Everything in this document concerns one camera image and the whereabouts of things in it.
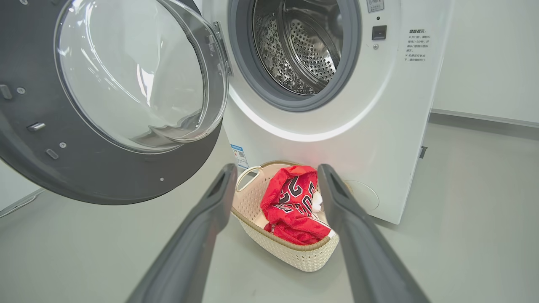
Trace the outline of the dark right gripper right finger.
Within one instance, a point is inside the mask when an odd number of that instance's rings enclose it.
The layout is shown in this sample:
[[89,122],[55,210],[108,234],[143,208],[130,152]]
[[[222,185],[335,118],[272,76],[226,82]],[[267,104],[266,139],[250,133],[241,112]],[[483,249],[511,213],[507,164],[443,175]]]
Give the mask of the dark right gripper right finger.
[[328,164],[318,166],[329,226],[339,235],[356,303],[427,303],[429,299],[389,242]]

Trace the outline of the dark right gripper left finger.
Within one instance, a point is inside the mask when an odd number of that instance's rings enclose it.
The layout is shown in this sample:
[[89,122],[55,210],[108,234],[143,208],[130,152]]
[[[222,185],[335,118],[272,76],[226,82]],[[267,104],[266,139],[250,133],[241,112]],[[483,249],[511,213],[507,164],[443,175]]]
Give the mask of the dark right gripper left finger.
[[224,165],[127,302],[202,302],[214,244],[229,222],[236,182],[236,165]]

